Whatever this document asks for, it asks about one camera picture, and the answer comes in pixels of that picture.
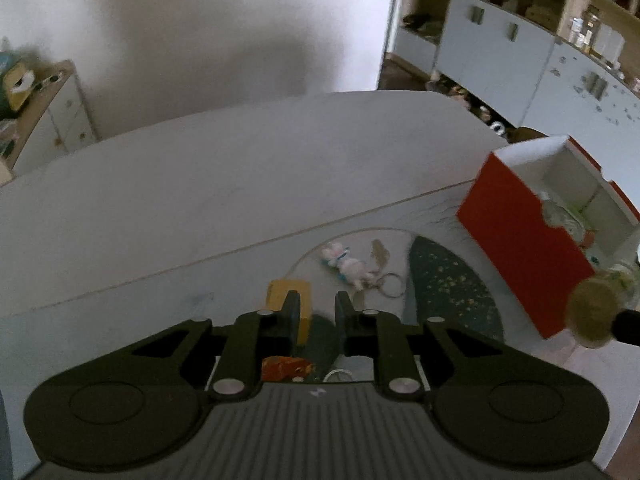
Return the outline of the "dark speckled placemat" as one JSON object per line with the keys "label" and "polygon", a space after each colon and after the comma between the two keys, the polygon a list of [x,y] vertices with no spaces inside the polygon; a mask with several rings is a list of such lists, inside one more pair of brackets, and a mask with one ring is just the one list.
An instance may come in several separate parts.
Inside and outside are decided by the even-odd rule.
{"label": "dark speckled placemat", "polygon": [[462,258],[434,240],[417,236],[409,249],[408,263],[418,324],[443,318],[504,341],[494,297]]}

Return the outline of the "red white cardboard box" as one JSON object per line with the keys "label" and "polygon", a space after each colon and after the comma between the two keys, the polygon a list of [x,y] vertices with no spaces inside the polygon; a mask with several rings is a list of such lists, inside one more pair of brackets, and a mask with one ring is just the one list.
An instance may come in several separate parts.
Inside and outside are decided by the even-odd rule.
{"label": "red white cardboard box", "polygon": [[457,217],[542,338],[564,327],[575,286],[634,256],[639,208],[570,136],[491,152]]}

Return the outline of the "white plush keychain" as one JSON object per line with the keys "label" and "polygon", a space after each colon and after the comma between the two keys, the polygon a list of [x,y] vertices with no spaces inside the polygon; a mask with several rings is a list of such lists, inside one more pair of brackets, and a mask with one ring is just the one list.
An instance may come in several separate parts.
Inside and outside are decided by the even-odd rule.
{"label": "white plush keychain", "polygon": [[369,272],[363,261],[350,255],[348,247],[339,242],[331,242],[321,249],[322,261],[337,270],[341,279],[356,290],[363,290],[375,281],[375,274]]}

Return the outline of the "red orange snack packet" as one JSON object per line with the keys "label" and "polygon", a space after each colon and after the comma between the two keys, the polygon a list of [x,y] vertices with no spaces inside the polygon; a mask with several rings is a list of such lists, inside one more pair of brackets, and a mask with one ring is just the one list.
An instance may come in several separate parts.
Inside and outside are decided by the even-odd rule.
{"label": "red orange snack packet", "polygon": [[262,360],[263,382],[303,382],[314,364],[296,356],[270,356]]}

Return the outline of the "yellow box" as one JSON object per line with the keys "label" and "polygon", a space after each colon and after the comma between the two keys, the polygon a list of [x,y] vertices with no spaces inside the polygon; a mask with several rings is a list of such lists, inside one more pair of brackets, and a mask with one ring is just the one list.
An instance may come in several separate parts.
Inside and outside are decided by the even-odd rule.
{"label": "yellow box", "polygon": [[303,347],[309,338],[312,302],[311,284],[304,280],[279,278],[269,283],[266,308],[270,311],[285,310],[294,318],[296,344]]}

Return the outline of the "white drawer sideboard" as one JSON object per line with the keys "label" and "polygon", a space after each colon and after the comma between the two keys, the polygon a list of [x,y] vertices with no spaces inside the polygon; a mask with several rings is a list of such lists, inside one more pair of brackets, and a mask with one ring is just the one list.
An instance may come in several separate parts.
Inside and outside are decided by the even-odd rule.
{"label": "white drawer sideboard", "polygon": [[47,68],[16,118],[17,138],[1,157],[12,178],[99,142],[71,60]]}

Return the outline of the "jar with gold lid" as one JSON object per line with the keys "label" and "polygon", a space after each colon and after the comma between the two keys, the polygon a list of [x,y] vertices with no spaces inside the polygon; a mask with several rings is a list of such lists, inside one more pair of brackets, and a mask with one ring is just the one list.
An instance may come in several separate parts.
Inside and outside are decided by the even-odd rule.
{"label": "jar with gold lid", "polygon": [[639,311],[639,263],[616,262],[581,281],[570,293],[565,325],[586,348],[601,348],[610,341],[611,324],[620,310]]}

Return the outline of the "pale blue cabinet wall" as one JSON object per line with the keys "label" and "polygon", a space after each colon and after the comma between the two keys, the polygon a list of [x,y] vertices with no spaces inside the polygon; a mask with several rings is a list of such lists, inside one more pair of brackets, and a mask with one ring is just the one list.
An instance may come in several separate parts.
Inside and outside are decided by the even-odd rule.
{"label": "pale blue cabinet wall", "polygon": [[639,196],[639,0],[394,0],[387,52]]}

